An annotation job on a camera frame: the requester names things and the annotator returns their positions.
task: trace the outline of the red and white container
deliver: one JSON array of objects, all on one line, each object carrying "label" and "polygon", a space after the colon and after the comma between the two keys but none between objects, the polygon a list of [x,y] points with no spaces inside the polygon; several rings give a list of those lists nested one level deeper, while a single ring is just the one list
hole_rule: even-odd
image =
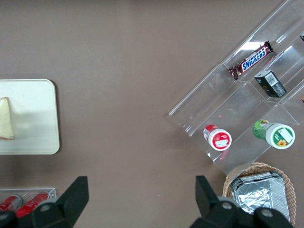
[{"label": "red and white container", "polygon": [[18,218],[23,217],[31,213],[40,203],[46,201],[49,198],[49,193],[47,191],[42,191],[36,195],[29,202],[24,204],[19,210],[17,210],[16,215]]},{"label": "red and white container", "polygon": [[208,125],[204,129],[204,138],[210,146],[217,151],[228,149],[232,143],[231,135],[216,125]]},{"label": "red and white container", "polygon": [[22,198],[18,195],[11,195],[0,203],[0,211],[15,211],[22,205]]}]

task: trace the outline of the clear plastic shelf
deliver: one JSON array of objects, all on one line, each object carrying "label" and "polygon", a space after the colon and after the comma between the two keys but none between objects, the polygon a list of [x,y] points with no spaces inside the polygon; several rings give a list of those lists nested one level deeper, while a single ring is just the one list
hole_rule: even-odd
[{"label": "clear plastic shelf", "polygon": [[[270,146],[257,139],[252,127],[259,119],[289,126],[304,121],[304,1],[286,0],[234,52],[217,65],[173,108],[169,115],[230,178],[238,176]],[[269,40],[273,53],[237,81],[228,69]],[[267,96],[254,76],[272,70],[287,90],[281,98]],[[209,124],[232,136],[231,147],[219,152],[203,137]]]},{"label": "clear plastic shelf", "polygon": [[42,191],[47,191],[49,193],[49,199],[57,198],[56,188],[0,189],[0,202],[3,202],[11,195],[18,195],[22,198],[23,204],[25,204]]}]

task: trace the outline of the white label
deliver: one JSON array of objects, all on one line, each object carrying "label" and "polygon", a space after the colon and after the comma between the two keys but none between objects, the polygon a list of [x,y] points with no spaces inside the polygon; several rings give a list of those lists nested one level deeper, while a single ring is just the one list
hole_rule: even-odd
[{"label": "white label", "polygon": [[285,129],[278,130],[280,135],[286,140],[286,142],[290,143],[293,139],[293,136]]},{"label": "white label", "polygon": [[266,75],[265,79],[270,84],[270,86],[273,86],[278,82],[277,79],[275,78],[275,76],[272,73]]},{"label": "white label", "polygon": [[209,134],[209,131],[205,128],[204,134],[207,136]]},{"label": "white label", "polygon": [[272,88],[274,89],[276,94],[278,94],[279,97],[283,96],[286,93],[284,87],[282,87],[280,84],[274,85],[274,87]]},{"label": "white label", "polygon": [[228,140],[224,139],[224,140],[220,140],[220,141],[215,141],[215,144],[217,147],[228,146]]}]

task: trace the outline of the brown table surface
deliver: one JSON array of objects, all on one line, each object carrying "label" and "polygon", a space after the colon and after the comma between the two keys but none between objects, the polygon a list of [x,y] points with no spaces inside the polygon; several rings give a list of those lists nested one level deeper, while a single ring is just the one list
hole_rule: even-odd
[{"label": "brown table surface", "polygon": [[[79,175],[90,201],[76,228],[187,228],[200,216],[195,176],[218,195],[225,175],[167,113],[281,0],[0,2],[0,79],[57,86],[61,149],[1,156],[0,185],[55,186]],[[303,125],[288,151],[259,161],[284,171],[304,227]]]}]

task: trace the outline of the green and white container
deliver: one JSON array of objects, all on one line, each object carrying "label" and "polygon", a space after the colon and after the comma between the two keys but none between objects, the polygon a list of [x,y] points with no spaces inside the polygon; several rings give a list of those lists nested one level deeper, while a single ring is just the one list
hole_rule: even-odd
[{"label": "green and white container", "polygon": [[295,141],[294,130],[280,123],[269,123],[267,120],[259,120],[252,129],[258,139],[264,139],[269,145],[283,150],[290,147]]}]

